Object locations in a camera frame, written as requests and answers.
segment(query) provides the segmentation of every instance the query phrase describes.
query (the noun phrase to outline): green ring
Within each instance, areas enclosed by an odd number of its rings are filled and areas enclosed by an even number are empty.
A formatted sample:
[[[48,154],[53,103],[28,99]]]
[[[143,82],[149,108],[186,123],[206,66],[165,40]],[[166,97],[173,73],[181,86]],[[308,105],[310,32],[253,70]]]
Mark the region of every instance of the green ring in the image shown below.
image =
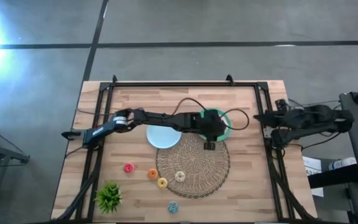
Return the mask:
[[[221,115],[221,116],[224,114],[223,111],[221,111],[221,110],[219,110],[219,109],[216,109],[216,108],[207,108],[207,110],[217,110],[217,111],[218,111],[218,114]],[[201,115],[202,118],[204,117],[204,111],[205,111],[205,110],[200,111],[200,115]],[[229,117],[228,117],[226,114],[223,115],[223,116],[224,116],[224,119],[225,119],[226,122],[227,122],[227,125],[228,125],[229,127],[231,127],[231,121],[230,121]],[[226,131],[224,134],[222,134],[221,136],[218,137],[217,141],[223,141],[223,140],[225,140],[227,137],[229,137],[230,132],[231,132],[231,129],[226,128],[226,130],[227,130],[227,131]],[[205,137],[204,135],[200,134],[200,137],[201,137],[202,139],[206,140],[206,137]]]

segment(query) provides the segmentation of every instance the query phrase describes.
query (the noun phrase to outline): beige donut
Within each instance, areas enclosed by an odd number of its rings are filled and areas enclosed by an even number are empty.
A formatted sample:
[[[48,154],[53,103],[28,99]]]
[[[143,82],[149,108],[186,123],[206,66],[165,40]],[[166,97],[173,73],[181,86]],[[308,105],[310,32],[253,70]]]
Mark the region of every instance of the beige donut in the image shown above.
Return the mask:
[[[177,180],[177,182],[183,182],[186,179],[186,174],[182,171],[178,171],[175,174],[175,180]]]

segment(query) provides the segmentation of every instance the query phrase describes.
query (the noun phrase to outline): green plant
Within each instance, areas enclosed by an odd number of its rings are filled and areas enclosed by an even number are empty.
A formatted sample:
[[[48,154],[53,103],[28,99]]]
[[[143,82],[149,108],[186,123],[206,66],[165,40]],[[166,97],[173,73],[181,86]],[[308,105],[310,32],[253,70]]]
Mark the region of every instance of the green plant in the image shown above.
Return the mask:
[[[120,186],[116,183],[107,183],[102,189],[96,192],[95,200],[99,204],[99,209],[102,213],[112,213],[117,211],[117,206],[121,204]]]

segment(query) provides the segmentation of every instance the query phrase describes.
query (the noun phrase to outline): toy donut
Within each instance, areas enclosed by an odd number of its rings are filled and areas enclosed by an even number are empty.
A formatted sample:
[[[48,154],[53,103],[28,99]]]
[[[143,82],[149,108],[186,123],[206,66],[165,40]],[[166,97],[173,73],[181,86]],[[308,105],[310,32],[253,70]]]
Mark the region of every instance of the toy donut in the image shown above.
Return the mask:
[[[131,163],[127,163],[124,165],[124,172],[127,174],[130,174],[131,172],[133,172],[135,169],[135,166]]]
[[[176,202],[170,202],[168,204],[168,211],[170,213],[176,213],[178,211],[179,205]]]
[[[165,187],[168,186],[168,181],[165,178],[161,177],[157,181],[157,186],[161,189],[164,189]]]
[[[156,169],[149,169],[148,173],[147,173],[147,177],[150,180],[154,180],[158,177],[158,172]]]
[[[183,182],[185,179],[186,179],[186,175],[184,172],[178,171],[175,174],[175,180],[177,180],[177,182]]]

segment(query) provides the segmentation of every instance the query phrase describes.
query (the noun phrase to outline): black stripe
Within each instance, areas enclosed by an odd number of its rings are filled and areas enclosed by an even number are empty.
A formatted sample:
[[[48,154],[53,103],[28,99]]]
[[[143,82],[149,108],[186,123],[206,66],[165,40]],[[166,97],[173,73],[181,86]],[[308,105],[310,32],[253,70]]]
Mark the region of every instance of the black stripe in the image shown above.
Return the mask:
[[[88,49],[92,44],[0,44],[0,49]]]
[[[130,49],[130,48],[175,48],[175,47],[278,47],[294,46],[340,46],[358,45],[358,40],[345,41],[267,41],[267,42],[155,42],[155,43],[110,43],[98,44],[98,48]]]
[[[85,66],[85,71],[82,81],[88,81],[90,79],[94,56],[96,55],[96,49],[98,48],[100,33],[102,31],[104,13],[106,12],[108,3],[109,0],[103,0],[102,8],[100,9],[100,13],[99,13],[98,23],[96,25],[96,29],[93,35],[92,47],[91,50],[89,51],[88,60],[86,61],[86,66]]]

